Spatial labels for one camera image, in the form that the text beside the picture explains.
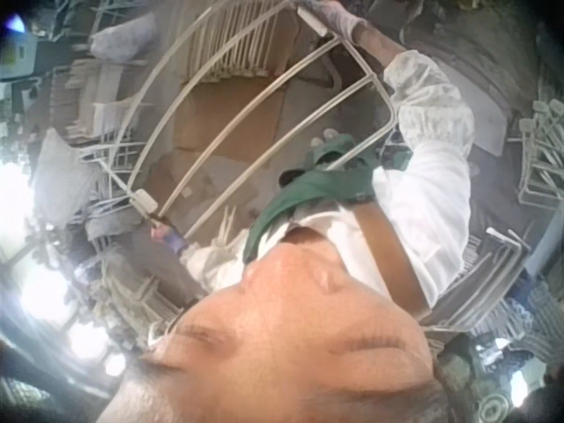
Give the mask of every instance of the metal rod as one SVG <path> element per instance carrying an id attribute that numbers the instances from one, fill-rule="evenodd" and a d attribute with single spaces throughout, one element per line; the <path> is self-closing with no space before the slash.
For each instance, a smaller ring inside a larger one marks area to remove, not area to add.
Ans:
<path id="1" fill-rule="evenodd" d="M 386 106 L 388 106 L 388 110 L 390 112 L 390 119 L 375 134 L 371 135 L 370 137 L 368 137 L 367 139 L 362 141 L 359 145 L 354 147 L 351 151 L 344 154 L 339 160 L 331 163 L 327 167 L 328 170 L 333 170 L 333 169 L 336 169 L 337 167 L 344 165 L 347 161 L 349 161 L 350 159 L 355 157 L 357 154 L 360 154 L 361 152 L 366 150 L 370 145 L 374 144 L 376 141 L 378 141 L 379 139 L 384 137 L 388 132 L 393 130 L 394 127 L 397 124 L 396 110 L 394 109 L 393 105 L 391 104 L 391 99 L 390 99 L 388 93 L 386 93 L 386 90 L 384 89 L 382 83 L 378 79 L 378 76 L 375 74 L 375 72 L 372 70 L 372 68 L 370 68 L 370 65 L 368 65 L 368 63 L 364 60 L 364 58 L 360 55 L 358 50 L 356 48 L 354 48 L 353 45 L 349 41 L 343 41 L 343 44 L 345 45 L 345 48 L 349 51 L 349 53 L 352 55 L 352 57 L 354 57 L 354 59 L 358 62 L 360 67 L 366 72 L 366 74 L 369 77 L 371 77 L 372 81 L 374 82 L 374 84 L 376 86 L 376 90 L 378 90 L 378 93 L 384 99 Z"/>
<path id="2" fill-rule="evenodd" d="M 299 61 L 297 64 L 295 64 L 284 74 L 280 75 L 280 77 L 278 77 L 269 86 L 267 86 L 264 90 L 262 90 L 241 112 L 239 112 L 239 114 L 236 117 L 234 117 L 231 120 L 230 123 L 227 124 L 227 126 L 215 137 L 215 139 L 211 141 L 210 145 L 208 145 L 208 147 L 204 150 L 204 152 L 200 154 L 194 165 L 182 177 L 178 185 L 176 185 L 176 188 L 174 188 L 174 191 L 172 192 L 168 200 L 165 202 L 165 204 L 162 206 L 159 215 L 162 216 L 164 213 L 168 211 L 168 209 L 176 200 L 176 198 L 178 198 L 178 196 L 181 194 L 184 187 L 186 187 L 192 176 L 194 176 L 197 170 L 213 154 L 213 152 L 217 150 L 219 145 L 221 145 L 221 143 L 223 143 L 226 140 L 229 134 L 237 127 L 237 125 L 239 125 L 243 121 L 243 119 L 245 119 L 253 110 L 255 110 L 260 104 L 262 104 L 262 102 L 268 96 L 270 96 L 272 93 L 278 90 L 290 78 L 298 74 L 304 68 L 309 66 L 313 61 L 315 61 L 316 59 L 327 53 L 329 50 L 331 50 L 338 44 L 340 44 L 340 39 L 337 38 L 329 41 L 327 44 L 324 44 L 316 51 L 312 52 L 311 54 L 303 58 L 301 61 Z"/>
<path id="3" fill-rule="evenodd" d="M 133 182 L 135 181 L 135 175 L 139 172 L 141 165 L 143 164 L 144 160 L 147 157 L 147 154 L 152 148 L 152 145 L 156 141 L 157 137 L 160 135 L 162 130 L 165 128 L 165 125 L 168 123 L 172 115 L 176 112 L 176 109 L 182 104 L 184 99 L 188 97 L 188 94 L 192 91 L 192 89 L 196 86 L 196 84 L 202 79 L 208 70 L 230 49 L 232 48 L 241 38 L 246 36 L 248 33 L 253 31 L 257 26 L 261 25 L 265 20 L 269 19 L 270 17 L 274 16 L 276 13 L 282 11 L 287 6 L 286 2 L 280 3 L 274 7 L 272 7 L 269 11 L 267 11 L 263 16 L 255 19 L 252 24 L 248 25 L 245 29 L 240 31 L 236 34 L 225 46 L 223 46 L 213 57 L 198 71 L 198 73 L 184 86 L 182 91 L 178 94 L 176 99 L 174 99 L 173 103 L 168 108 L 165 115 L 160 119 L 159 123 L 157 124 L 155 130 L 151 134 L 151 137 L 147 141 L 147 144 L 141 154 L 139 155 L 139 159 L 133 168 L 133 173 L 131 174 L 130 179 L 128 180 L 128 187 L 131 188 Z"/>
<path id="4" fill-rule="evenodd" d="M 352 94 L 359 91 L 362 87 L 369 84 L 371 77 L 365 76 L 353 85 L 349 86 L 342 93 L 334 97 L 333 99 L 326 102 L 320 108 L 318 108 L 314 113 L 309 115 L 303 121 L 301 121 L 292 130 L 286 133 L 279 141 L 276 142 L 271 148 L 269 148 L 261 157 L 259 157 L 250 167 L 248 167 L 212 204 L 211 206 L 199 217 L 196 223 L 189 229 L 189 231 L 184 235 L 185 238 L 190 237 L 195 231 L 197 231 L 205 221 L 215 213 L 219 207 L 243 184 L 247 179 L 266 161 L 268 161 L 274 154 L 276 154 L 290 139 L 292 139 L 296 134 L 302 131 L 304 128 L 308 127 L 309 124 L 317 120 L 320 116 L 327 113 L 329 110 L 334 108 L 337 104 L 343 100 L 350 97 Z"/>
<path id="5" fill-rule="evenodd" d="M 122 121 L 122 126 L 117 133 L 117 137 L 115 138 L 115 149 L 110 152 L 109 162 L 114 161 L 114 155 L 117 151 L 117 147 L 122 142 L 122 138 L 125 135 L 125 131 L 133 121 L 133 116 L 137 112 L 137 108 L 143 101 L 143 98 L 146 96 L 149 88 L 151 88 L 152 83 L 155 81 L 157 76 L 162 72 L 163 69 L 167 66 L 168 62 L 170 61 L 171 57 L 184 45 L 184 42 L 203 24 L 205 23 L 210 16 L 212 16 L 217 10 L 220 10 L 224 6 L 230 4 L 233 0 L 223 0 L 220 3 L 216 3 L 213 6 L 209 7 L 204 13 L 200 15 L 196 21 L 190 25 L 186 30 L 182 33 L 180 37 L 174 42 L 174 44 L 168 49 L 165 55 L 159 60 L 157 65 L 151 71 L 149 78 L 145 81 L 137 95 L 134 96 L 133 101 L 131 102 L 131 106 L 127 111 L 127 114 L 124 116 Z"/>

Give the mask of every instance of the white shirt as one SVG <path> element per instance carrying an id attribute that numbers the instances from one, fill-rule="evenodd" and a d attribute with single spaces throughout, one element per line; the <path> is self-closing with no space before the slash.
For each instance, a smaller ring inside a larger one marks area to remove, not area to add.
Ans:
<path id="1" fill-rule="evenodd" d="M 460 92 L 427 56 L 407 51 L 384 72 L 399 129 L 413 155 L 405 171 L 373 174 L 378 204 L 396 230 L 432 307 L 463 268 L 468 241 L 470 175 L 466 157 L 474 140 L 474 118 Z M 325 235 L 338 249 L 351 276 L 390 297 L 356 218 L 335 211 L 299 209 L 293 218 Z M 264 234 L 258 258 L 291 227 L 278 222 Z M 182 256 L 192 277 L 210 290 L 241 280 L 246 235 L 235 248 L 192 246 Z"/>

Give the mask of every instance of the white glove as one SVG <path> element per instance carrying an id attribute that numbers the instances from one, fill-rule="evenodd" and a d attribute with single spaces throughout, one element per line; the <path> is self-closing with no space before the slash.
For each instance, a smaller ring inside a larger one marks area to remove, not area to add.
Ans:
<path id="1" fill-rule="evenodd" d="M 349 42 L 353 41 L 353 29 L 366 20 L 346 11 L 341 3 L 331 0 L 294 0 L 294 3 L 318 18 L 332 32 Z"/>

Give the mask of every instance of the closed eye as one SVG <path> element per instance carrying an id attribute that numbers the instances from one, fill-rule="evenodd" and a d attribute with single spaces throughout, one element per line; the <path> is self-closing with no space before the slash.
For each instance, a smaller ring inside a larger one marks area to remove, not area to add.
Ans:
<path id="1" fill-rule="evenodd" d="M 405 350 L 406 345 L 405 342 L 399 338 L 360 337 L 347 339 L 346 341 L 340 343 L 336 348 L 331 349 L 330 352 L 336 355 L 340 355 L 383 348 L 396 348 L 399 350 Z"/>

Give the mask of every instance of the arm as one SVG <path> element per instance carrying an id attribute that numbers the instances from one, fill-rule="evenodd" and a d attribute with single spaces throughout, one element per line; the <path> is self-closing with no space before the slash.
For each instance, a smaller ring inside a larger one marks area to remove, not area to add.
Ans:
<path id="1" fill-rule="evenodd" d="M 377 169 L 378 202 L 394 226 L 432 307 L 460 272 L 468 240 L 466 157 L 474 118 L 458 89 L 430 58 L 390 40 L 335 1 L 298 0 L 329 29 L 386 67 L 398 126 L 413 156 L 405 172 Z"/>

